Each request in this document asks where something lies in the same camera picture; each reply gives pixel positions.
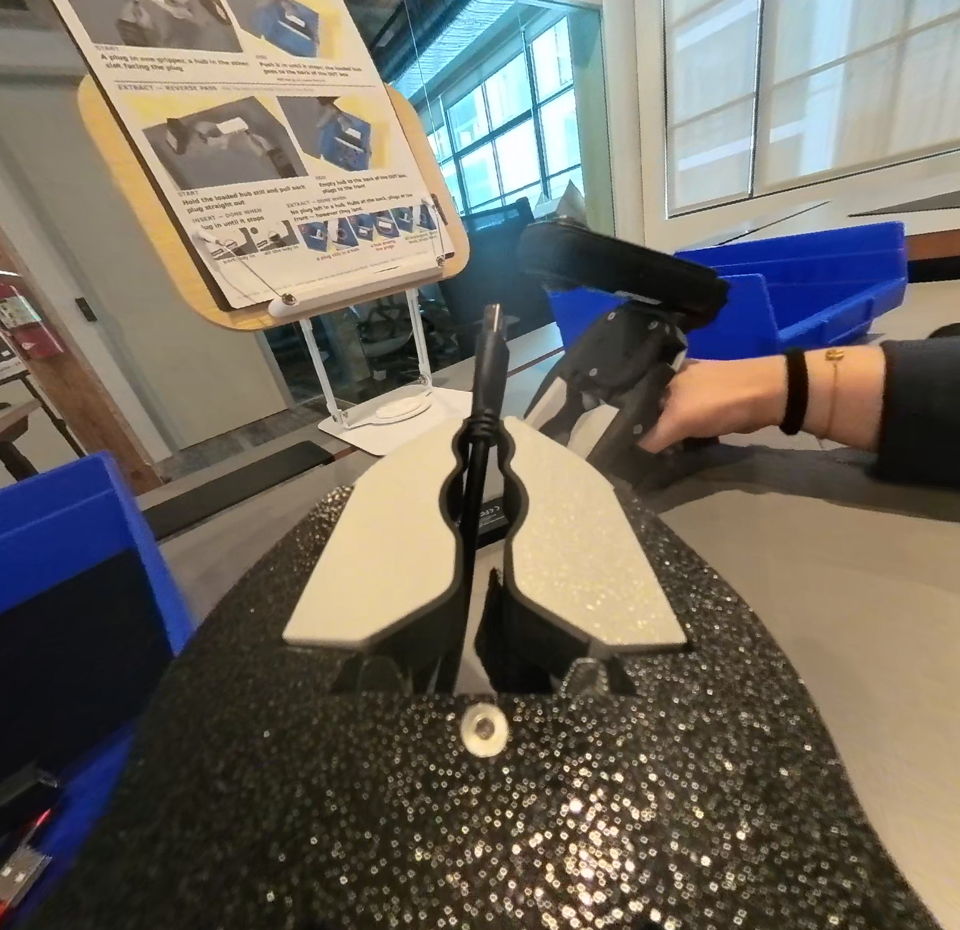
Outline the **grey door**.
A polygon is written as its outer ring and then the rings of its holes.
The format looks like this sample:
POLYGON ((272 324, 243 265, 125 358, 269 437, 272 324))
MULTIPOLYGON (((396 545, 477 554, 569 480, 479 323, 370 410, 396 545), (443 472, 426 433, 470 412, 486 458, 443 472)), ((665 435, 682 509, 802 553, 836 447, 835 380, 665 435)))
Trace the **grey door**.
POLYGON ((275 416, 290 391, 260 336, 197 312, 200 266, 90 75, 71 80, 51 147, 58 233, 106 342, 151 419, 184 449, 275 416))

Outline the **person's right forearm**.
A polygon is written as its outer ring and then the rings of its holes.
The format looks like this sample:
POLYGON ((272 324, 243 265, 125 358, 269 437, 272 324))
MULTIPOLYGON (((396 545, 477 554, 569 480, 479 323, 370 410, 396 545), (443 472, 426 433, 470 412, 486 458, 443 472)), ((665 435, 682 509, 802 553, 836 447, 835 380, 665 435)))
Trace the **person's right forearm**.
POLYGON ((957 337, 791 348, 785 359, 785 434, 872 452, 882 480, 958 489, 957 337))

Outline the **wooden office table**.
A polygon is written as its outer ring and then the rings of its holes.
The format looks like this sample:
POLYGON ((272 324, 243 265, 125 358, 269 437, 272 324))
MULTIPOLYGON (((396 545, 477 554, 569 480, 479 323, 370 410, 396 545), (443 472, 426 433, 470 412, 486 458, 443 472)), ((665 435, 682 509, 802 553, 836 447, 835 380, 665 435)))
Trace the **wooden office table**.
POLYGON ((40 399, 31 398, 20 404, 1 404, 1 463, 14 481, 28 480, 37 476, 40 470, 18 448, 17 440, 29 430, 32 414, 40 411, 46 415, 54 429, 72 450, 77 458, 87 456, 86 451, 74 438, 64 419, 57 416, 51 407, 40 399))

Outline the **instruction poster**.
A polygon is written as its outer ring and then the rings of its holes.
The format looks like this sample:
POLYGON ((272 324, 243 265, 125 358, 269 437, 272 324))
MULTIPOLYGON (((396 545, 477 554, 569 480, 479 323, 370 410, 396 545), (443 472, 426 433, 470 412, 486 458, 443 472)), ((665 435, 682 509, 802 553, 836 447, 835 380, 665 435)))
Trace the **instruction poster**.
POLYGON ((344 0, 51 0, 234 310, 430 248, 344 0))

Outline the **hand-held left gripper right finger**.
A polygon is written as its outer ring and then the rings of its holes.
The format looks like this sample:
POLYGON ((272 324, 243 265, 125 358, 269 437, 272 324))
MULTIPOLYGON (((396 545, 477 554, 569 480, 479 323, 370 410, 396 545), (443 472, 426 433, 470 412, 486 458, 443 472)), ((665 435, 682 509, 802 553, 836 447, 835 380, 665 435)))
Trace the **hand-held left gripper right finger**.
POLYGON ((678 650, 687 636, 613 485, 516 417, 498 450, 508 647, 528 659, 678 650))

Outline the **black usb hub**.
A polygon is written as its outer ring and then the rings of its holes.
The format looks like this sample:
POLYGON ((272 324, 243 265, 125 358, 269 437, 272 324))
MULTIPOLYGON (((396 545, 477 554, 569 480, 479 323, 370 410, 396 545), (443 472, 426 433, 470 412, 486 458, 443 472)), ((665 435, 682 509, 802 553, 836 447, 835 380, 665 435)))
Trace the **black usb hub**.
POLYGON ((462 539, 470 552, 503 540, 522 526, 529 511, 529 495, 520 486, 508 486, 500 497, 482 500, 476 491, 465 497, 462 539))

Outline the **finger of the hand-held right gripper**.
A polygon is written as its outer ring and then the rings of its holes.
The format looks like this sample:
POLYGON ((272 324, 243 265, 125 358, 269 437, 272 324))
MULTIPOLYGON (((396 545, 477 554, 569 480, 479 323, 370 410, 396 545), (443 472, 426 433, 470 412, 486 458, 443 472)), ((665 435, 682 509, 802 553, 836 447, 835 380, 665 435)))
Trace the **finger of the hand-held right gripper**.
POLYGON ((580 420, 594 410, 594 396, 564 379, 551 379, 537 390, 525 412, 525 422, 571 451, 591 451, 594 437, 587 426, 574 434, 580 420))
POLYGON ((613 467, 625 455, 621 408, 599 405, 581 418, 585 461, 592 467, 613 467))

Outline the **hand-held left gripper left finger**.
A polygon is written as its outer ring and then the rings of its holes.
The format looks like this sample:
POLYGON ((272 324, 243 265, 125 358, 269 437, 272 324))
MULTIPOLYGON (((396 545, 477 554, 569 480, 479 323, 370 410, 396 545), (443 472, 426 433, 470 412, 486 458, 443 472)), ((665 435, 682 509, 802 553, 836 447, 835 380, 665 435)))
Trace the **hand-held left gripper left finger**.
POLYGON ((468 420, 445 419, 357 480, 299 596, 283 640, 370 650, 461 593, 463 545, 450 491, 468 420))

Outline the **instruction sheet on stand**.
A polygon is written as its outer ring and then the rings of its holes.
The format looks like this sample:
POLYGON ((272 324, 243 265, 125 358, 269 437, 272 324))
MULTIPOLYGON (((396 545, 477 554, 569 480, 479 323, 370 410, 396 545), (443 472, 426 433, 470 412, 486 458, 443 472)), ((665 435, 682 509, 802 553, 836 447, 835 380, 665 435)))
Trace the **instruction sheet on stand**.
POLYGON ((328 373, 316 348, 311 351, 311 360, 328 405, 333 435, 354 437, 366 428, 396 429, 398 438, 408 440, 413 436, 411 425, 415 419, 441 411, 440 390, 431 372, 418 291, 461 274, 470 259, 471 248, 420 118, 399 92, 390 86, 385 86, 385 90, 416 167, 414 182, 420 184, 411 198, 414 219, 420 218, 420 209, 425 206, 433 224, 432 228, 414 227, 414 232, 423 233, 430 240, 430 248, 326 277, 303 288, 269 290, 267 301, 255 301, 238 310, 226 305, 221 288, 214 280, 212 257, 207 251, 200 251, 198 236, 185 234, 157 181, 144 167, 141 153, 130 141, 122 120, 93 77, 87 76, 80 82, 77 102, 86 133, 106 162, 114 184, 125 197, 176 294, 210 325, 252 334, 299 323, 303 331, 310 334, 309 322, 313 317, 387 296, 404 295, 418 363, 412 384, 403 384, 396 391, 369 399, 355 408, 341 409, 335 404, 328 373))

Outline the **person's right hand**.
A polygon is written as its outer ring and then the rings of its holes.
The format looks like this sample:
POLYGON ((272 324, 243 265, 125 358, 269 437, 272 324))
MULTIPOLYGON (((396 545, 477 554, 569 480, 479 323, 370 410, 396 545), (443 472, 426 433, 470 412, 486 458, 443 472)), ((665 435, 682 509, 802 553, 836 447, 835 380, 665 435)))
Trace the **person's right hand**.
POLYGON ((775 426, 786 412, 786 358, 690 361, 661 398, 658 419, 638 443, 652 454, 687 439, 747 434, 775 426))

